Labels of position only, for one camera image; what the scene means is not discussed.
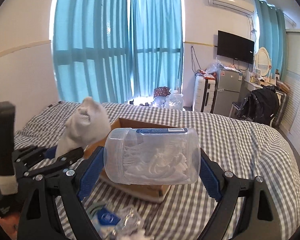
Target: barcode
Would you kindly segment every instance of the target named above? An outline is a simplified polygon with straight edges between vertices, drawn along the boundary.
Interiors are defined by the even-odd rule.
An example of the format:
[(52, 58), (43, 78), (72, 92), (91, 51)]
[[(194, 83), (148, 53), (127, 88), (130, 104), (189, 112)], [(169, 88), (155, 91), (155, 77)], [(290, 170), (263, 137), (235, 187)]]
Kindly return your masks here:
[(184, 132), (183, 128), (168, 128), (168, 132)]

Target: teal curtain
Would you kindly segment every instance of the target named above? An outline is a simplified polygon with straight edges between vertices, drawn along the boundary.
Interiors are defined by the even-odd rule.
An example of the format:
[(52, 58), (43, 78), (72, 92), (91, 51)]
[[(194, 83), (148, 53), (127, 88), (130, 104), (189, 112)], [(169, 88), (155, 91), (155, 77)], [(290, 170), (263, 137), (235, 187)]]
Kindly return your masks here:
[(127, 0), (57, 1), (53, 59), (61, 99), (132, 98), (127, 15)]
[(281, 76), (287, 71), (287, 34), (283, 12), (265, 1), (255, 0), (260, 25), (259, 47), (265, 47), (272, 59), (271, 73)]
[(181, 87), (181, 0), (131, 0), (130, 38), (134, 97), (157, 87)]

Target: clear plastic container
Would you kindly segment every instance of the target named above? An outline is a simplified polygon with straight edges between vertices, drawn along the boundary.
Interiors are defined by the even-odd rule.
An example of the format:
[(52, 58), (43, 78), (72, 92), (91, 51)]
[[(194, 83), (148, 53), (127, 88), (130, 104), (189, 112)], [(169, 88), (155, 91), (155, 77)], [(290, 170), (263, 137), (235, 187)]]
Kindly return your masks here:
[(178, 90), (170, 90), (170, 95), (167, 96), (165, 108), (169, 109), (183, 109), (183, 95), (179, 94)]
[(104, 150), (113, 182), (137, 185), (195, 183), (200, 171), (199, 138), (193, 128), (117, 128)]

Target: television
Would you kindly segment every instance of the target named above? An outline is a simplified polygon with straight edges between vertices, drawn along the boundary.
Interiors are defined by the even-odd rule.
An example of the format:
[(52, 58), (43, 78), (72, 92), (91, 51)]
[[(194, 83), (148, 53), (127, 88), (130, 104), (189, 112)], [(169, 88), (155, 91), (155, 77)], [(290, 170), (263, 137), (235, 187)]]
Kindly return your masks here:
[(218, 31), (217, 55), (253, 63), (254, 41), (246, 38)]

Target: gray and white gingham fabric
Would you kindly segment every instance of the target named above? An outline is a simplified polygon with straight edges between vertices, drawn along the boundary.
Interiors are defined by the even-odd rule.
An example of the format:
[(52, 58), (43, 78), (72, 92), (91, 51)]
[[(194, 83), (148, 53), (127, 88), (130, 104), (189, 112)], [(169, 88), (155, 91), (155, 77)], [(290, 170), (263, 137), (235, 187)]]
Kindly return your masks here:
[[(56, 145), (67, 118), (79, 105), (61, 102), (33, 117), (23, 130), (16, 132), (16, 148)], [(214, 114), (112, 103), (103, 106), (111, 122), (121, 117), (195, 128), (201, 147), (223, 170), (233, 171), (245, 179), (253, 179), (257, 175), (265, 178), (281, 221), (282, 239), (289, 239), (297, 229), (300, 224), (300, 176), (289, 144), (275, 129)], [(52, 162), (42, 161), (36, 168)], [(114, 211), (129, 204), (136, 206), (145, 219), (147, 234), (158, 240), (197, 239), (216, 207), (200, 179), (195, 184), (172, 186), (161, 204), (141, 201), (98, 181), (91, 195), (83, 200), (83, 205), (88, 208), (93, 202), (103, 199), (112, 204)], [(62, 201), (60, 198), (56, 201), (66, 236), (74, 238)], [(224, 239), (232, 236), (242, 203), (239, 199)]]

